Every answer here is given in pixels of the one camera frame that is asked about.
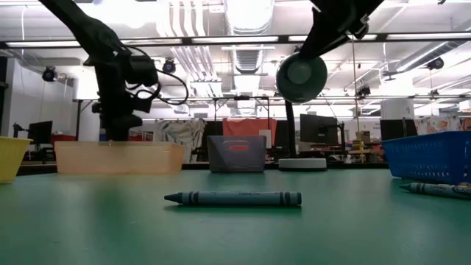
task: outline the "gray bin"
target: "gray bin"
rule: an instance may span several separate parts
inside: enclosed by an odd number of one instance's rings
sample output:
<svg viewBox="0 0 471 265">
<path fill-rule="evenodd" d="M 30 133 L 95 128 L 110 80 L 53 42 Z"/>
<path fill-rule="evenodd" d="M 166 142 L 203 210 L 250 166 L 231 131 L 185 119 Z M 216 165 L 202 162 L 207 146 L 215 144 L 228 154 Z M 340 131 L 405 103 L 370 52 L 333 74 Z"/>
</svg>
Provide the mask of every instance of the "gray bin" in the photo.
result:
<svg viewBox="0 0 471 265">
<path fill-rule="evenodd" d="M 209 169 L 215 173 L 263 172 L 265 136 L 208 136 Z"/>
</svg>

